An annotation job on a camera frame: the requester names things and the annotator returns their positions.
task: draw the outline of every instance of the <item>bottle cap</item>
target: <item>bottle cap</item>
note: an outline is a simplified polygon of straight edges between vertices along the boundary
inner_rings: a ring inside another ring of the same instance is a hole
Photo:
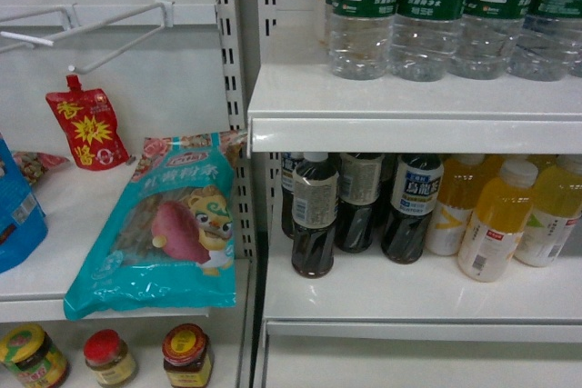
[[[570,173],[582,175],[582,154],[561,154],[556,164]]]
[[[325,161],[328,157],[327,152],[304,152],[303,157],[307,161],[311,161],[312,163],[321,163]]]
[[[537,167],[525,159],[506,159],[499,170],[499,177],[508,185],[529,188],[536,181]]]

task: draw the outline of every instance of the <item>yellow lid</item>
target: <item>yellow lid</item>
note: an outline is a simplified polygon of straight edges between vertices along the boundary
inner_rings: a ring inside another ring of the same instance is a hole
[[[44,329],[36,323],[16,327],[0,341],[0,361],[20,363],[32,356],[45,340]]]

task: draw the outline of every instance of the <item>beverage bottle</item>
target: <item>beverage bottle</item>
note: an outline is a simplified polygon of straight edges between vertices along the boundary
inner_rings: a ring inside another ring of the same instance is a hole
[[[441,79],[457,49],[463,0],[398,0],[390,70],[411,81]]]
[[[281,229],[289,238],[293,238],[293,170],[303,161],[301,152],[283,152],[281,154]]]
[[[533,0],[508,72],[537,81],[563,78],[582,47],[582,0]]]
[[[469,217],[483,188],[483,154],[454,154],[444,164],[445,172],[425,237],[433,254],[456,254]]]
[[[582,214],[582,154],[560,155],[537,178],[534,193],[534,211],[516,258],[545,267],[557,258]]]
[[[382,154],[341,154],[336,247],[358,254],[372,243],[373,212],[379,196]]]
[[[437,154],[401,154],[390,200],[382,252],[395,263],[411,264],[423,251],[437,202],[443,164]]]
[[[293,172],[291,264],[304,277],[323,276],[334,264],[338,178],[327,153],[305,152]]]
[[[493,282],[506,270],[534,205],[536,177],[535,165],[510,158],[485,185],[458,251],[458,264],[467,276]]]
[[[333,0],[329,58],[334,75],[376,79],[386,73],[396,0]]]
[[[449,73],[495,79],[507,70],[531,0],[465,0]]]

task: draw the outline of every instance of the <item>blue snack bag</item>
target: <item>blue snack bag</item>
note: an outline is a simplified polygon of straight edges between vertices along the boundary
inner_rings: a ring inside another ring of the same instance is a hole
[[[246,132],[146,138],[65,300],[65,316],[236,304],[229,199]]]

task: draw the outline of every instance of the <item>glass jar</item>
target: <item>glass jar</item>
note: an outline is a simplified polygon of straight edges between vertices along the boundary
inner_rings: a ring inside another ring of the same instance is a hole
[[[162,345],[164,370],[173,388],[205,388],[210,380],[214,354],[210,339],[192,323],[172,329]]]
[[[137,364],[127,344],[113,329],[99,331],[85,343],[85,363],[105,388],[119,388],[137,374]]]
[[[0,341],[0,360],[26,388],[56,388],[69,374],[68,361],[36,323],[16,327]]]

